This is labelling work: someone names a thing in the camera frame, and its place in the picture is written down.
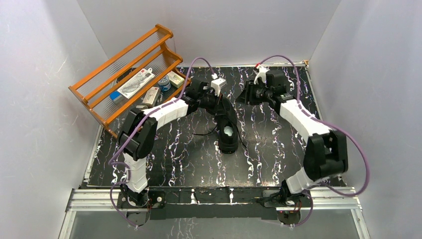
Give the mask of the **black mesh shoe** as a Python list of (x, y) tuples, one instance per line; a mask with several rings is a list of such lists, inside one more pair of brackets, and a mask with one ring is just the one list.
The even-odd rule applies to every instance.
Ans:
[(218, 146), (222, 153), (231, 154), (238, 149), (237, 115), (227, 98), (218, 104), (215, 115), (218, 133)]

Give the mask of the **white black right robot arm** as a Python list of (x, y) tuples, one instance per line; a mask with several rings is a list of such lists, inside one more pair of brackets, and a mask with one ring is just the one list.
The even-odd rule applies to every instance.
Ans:
[(293, 206), (304, 190), (348, 170), (346, 136), (315, 120), (303, 108), (299, 95), (289, 91), (283, 73), (266, 67), (256, 67), (255, 72), (255, 78), (245, 84), (236, 101), (251, 106), (268, 103), (306, 141), (303, 166), (282, 182), (278, 193), (268, 197)]

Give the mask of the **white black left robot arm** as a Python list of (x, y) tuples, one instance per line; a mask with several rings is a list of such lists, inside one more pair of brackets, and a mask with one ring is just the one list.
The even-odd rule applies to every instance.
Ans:
[(181, 98), (172, 98), (150, 109), (134, 108), (129, 112), (118, 142), (123, 146), (124, 165), (128, 172), (126, 182), (120, 188), (131, 205), (144, 207), (148, 203), (146, 157), (154, 146), (156, 131), (164, 125), (197, 109), (204, 109), (216, 123), (219, 150), (231, 154), (238, 149), (237, 118), (232, 103), (222, 95), (225, 86), (226, 80), (221, 77), (210, 83), (193, 79)]

